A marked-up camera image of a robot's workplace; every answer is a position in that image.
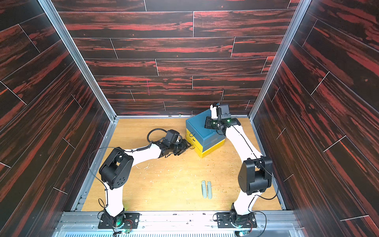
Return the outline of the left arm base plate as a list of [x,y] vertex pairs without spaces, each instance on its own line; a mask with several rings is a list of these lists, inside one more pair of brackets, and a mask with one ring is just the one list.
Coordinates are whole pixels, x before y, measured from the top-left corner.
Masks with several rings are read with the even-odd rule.
[[122,212],[116,217],[112,217],[105,212],[101,216],[98,229],[137,229],[140,215],[137,212]]

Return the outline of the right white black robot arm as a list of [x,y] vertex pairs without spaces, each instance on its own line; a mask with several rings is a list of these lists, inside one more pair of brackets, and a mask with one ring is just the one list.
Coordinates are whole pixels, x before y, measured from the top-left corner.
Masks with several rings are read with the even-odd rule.
[[230,210],[231,224],[240,228],[253,221],[253,205],[272,185],[272,159],[263,156],[253,146],[236,118],[207,117],[204,127],[226,136],[241,159],[242,165],[237,178],[241,191]]

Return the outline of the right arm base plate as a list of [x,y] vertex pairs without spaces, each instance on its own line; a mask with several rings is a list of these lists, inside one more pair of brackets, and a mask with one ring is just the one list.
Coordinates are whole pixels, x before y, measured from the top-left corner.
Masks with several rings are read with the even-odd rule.
[[219,229],[257,228],[256,218],[252,212],[246,215],[238,215],[235,212],[216,212],[212,219]]

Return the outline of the teal yellow drawer cabinet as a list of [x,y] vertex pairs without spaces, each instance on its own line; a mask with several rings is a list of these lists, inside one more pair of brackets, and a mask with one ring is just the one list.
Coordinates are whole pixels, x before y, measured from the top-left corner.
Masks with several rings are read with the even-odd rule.
[[194,151],[200,158],[224,145],[226,137],[218,134],[214,129],[205,128],[206,118],[211,116],[208,109],[186,120],[186,140],[193,145]]

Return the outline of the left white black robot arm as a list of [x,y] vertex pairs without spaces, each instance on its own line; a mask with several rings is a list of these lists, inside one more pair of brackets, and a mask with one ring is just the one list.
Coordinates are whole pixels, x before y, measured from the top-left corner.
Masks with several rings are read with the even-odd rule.
[[123,187],[132,168],[149,160],[179,156],[191,147],[179,132],[172,129],[155,128],[148,133],[147,141],[147,146],[137,149],[113,148],[99,168],[99,181],[105,187],[106,194],[106,203],[102,204],[104,219],[114,228],[120,228],[126,222]]

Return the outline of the aluminium front rail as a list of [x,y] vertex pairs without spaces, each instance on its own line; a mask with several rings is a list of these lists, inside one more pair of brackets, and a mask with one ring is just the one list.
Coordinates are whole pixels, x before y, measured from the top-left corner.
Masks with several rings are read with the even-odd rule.
[[292,211],[255,211],[236,228],[221,211],[129,212],[122,228],[101,229],[99,212],[65,212],[54,237],[305,237]]

